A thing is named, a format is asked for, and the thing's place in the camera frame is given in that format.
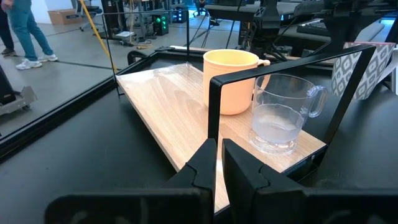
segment yellow mug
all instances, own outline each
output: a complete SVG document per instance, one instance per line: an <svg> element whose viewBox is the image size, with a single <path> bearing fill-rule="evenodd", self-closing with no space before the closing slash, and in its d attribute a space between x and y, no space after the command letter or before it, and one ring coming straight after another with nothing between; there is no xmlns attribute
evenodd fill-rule
<svg viewBox="0 0 398 224"><path fill-rule="evenodd" d="M256 68L270 61L261 60L253 53L243 50L211 50L203 55L203 92L205 105L209 107L210 80L216 75ZM223 86L220 113L234 115L247 110L251 103L255 79L244 80Z"/></svg>

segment chair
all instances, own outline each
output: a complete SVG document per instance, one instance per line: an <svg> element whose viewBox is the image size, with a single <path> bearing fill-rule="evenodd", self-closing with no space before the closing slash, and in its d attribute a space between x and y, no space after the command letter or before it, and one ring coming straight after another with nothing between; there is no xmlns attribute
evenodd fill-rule
<svg viewBox="0 0 398 224"><path fill-rule="evenodd" d="M99 6L92 6L91 0L85 2L88 2L88 4L86 4L86 8L92 19L94 19L97 14L101 14L103 12ZM76 14L80 15L82 18L87 17L80 0L76 0ZM94 25L102 26L102 23L94 22ZM89 22L86 22L82 26L80 26L80 30L83 32L84 29L87 27L90 27Z"/></svg>

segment water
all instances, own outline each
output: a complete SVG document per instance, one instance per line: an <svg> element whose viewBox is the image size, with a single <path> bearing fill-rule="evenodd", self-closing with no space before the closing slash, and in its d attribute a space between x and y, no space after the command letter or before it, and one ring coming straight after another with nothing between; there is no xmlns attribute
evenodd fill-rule
<svg viewBox="0 0 398 224"><path fill-rule="evenodd" d="M300 113L288 106L260 105L254 109L252 117L252 130L256 136L250 138L257 148L291 151L296 145L303 122Z"/></svg>

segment cardboard box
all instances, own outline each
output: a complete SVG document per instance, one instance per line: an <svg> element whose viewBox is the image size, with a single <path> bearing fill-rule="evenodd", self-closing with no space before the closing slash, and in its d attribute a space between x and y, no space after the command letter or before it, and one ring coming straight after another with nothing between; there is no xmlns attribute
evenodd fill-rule
<svg viewBox="0 0 398 224"><path fill-rule="evenodd" d="M54 25L67 25L76 24L83 22L83 18L80 15L76 15L74 9L63 9L49 11L51 23Z"/></svg>

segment yellow pole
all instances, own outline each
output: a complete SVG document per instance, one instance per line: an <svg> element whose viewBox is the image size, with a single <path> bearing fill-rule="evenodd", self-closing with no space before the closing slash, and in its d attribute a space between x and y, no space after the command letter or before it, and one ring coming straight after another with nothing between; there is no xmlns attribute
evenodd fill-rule
<svg viewBox="0 0 398 224"><path fill-rule="evenodd" d="M104 49L104 52L105 52L106 56L108 56L109 60L111 60L111 56L110 56L108 50L106 49L106 47L105 47L105 45L104 45L104 42L102 41L102 39L101 39L101 37L100 37L100 34L99 34L98 31L97 31L97 28L96 28L95 25L94 25L94 22L93 22L93 20L92 20L92 18L91 18L91 16L90 16L90 13L88 13L88 10L87 10L87 7L86 7L86 4L85 4L84 0L80 0L80 2L81 2L81 6L83 7L83 10L84 10L85 13L86 13L86 16L87 16L87 18L88 18L88 21L89 21L90 24L91 24L91 28L93 28L93 31L94 31L94 33L95 33L95 36L97 36L97 39L98 39L99 43L101 44L102 49ZM114 66L113 63L112 63L112 68L113 68L114 72L118 72L117 68Z"/></svg>

